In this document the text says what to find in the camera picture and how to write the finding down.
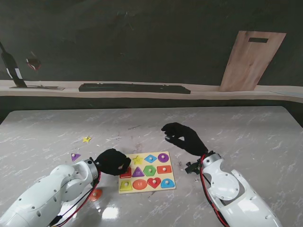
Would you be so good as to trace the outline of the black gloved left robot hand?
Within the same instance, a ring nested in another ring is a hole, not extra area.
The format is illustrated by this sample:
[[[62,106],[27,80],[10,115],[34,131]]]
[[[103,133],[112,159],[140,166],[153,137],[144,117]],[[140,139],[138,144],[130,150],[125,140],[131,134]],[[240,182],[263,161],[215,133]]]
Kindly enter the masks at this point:
[[[122,175],[127,172],[131,159],[114,148],[105,150],[94,160],[97,170],[108,175]]]

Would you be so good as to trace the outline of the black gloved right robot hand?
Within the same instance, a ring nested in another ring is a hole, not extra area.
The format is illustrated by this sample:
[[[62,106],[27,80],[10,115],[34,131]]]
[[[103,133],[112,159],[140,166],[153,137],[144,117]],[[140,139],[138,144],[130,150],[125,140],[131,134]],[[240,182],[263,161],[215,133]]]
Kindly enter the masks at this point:
[[[208,149],[201,141],[198,134],[191,128],[177,122],[168,123],[161,129],[165,140],[187,153],[202,157],[208,153]]]

